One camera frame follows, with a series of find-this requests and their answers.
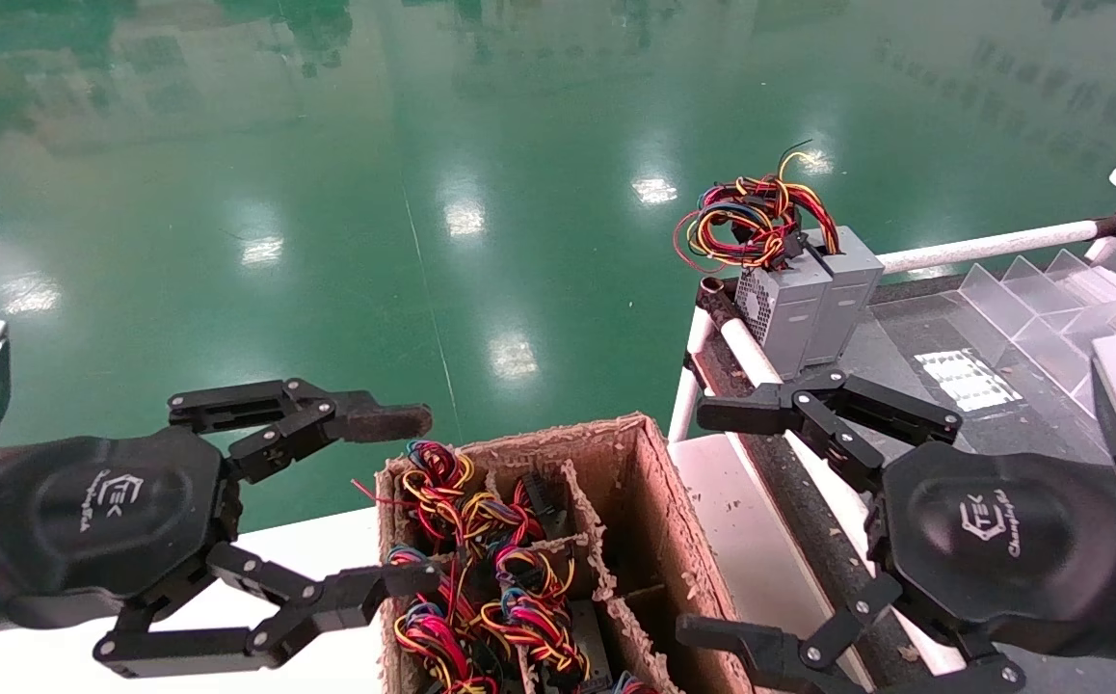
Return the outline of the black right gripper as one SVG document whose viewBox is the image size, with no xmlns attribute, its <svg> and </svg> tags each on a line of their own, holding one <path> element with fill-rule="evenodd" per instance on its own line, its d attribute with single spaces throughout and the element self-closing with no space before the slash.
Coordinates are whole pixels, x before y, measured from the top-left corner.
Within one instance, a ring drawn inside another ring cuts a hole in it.
<svg viewBox="0 0 1116 694">
<path fill-rule="evenodd" d="M 899 603 L 934 640 L 978 635 L 1051 657 L 1116 661 L 1112 468 L 959 451 L 947 445 L 962 427 L 958 413 L 840 370 L 760 384 L 743 398 L 703 396 L 696 421 L 744 435 L 793 432 L 854 492 L 874 494 L 870 559 L 898 580 L 876 575 L 808 640 L 776 627 L 679 615 L 682 645 L 734 655 L 757 688 L 862 693 L 836 675 L 837 663 Z M 854 423 L 918 447 L 885 465 Z M 1007 655 L 962 643 L 964 668 L 884 693 L 1024 690 L 1024 672 Z"/>
</svg>

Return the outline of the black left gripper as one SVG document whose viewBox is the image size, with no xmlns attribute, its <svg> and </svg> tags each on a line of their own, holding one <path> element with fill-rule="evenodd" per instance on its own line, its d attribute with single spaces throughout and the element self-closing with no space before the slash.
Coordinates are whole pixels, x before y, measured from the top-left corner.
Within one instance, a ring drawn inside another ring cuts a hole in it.
<svg viewBox="0 0 1116 694">
<path fill-rule="evenodd" d="M 431 561 L 317 580 L 228 543 L 244 509 L 235 480 L 261 482 L 339 440 L 422 438 L 427 405 L 267 380 L 179 392 L 169 422 L 184 428 L 0 449 L 0 629 L 118 614 L 93 649 L 115 675 L 223 675 L 277 669 L 325 633 L 369 627 L 386 599 L 437 590 Z M 199 437 L 241 430 L 225 461 Z M 275 613 L 257 627 L 152 632 L 215 581 Z"/>
</svg>

